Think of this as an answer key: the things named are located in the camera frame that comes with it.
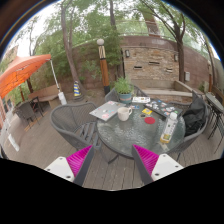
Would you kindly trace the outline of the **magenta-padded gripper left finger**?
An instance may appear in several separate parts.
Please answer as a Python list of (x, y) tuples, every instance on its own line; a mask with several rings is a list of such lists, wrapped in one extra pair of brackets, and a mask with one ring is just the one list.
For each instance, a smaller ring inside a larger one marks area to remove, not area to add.
[(45, 168), (45, 171), (82, 186), (93, 155), (94, 148), (90, 145), (68, 157), (58, 157)]

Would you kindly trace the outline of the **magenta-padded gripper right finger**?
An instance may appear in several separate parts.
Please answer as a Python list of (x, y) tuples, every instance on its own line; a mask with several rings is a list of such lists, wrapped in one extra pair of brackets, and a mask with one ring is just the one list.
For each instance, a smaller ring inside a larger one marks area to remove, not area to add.
[(132, 155), (145, 185), (183, 169), (168, 154), (158, 155), (135, 144), (132, 145)]

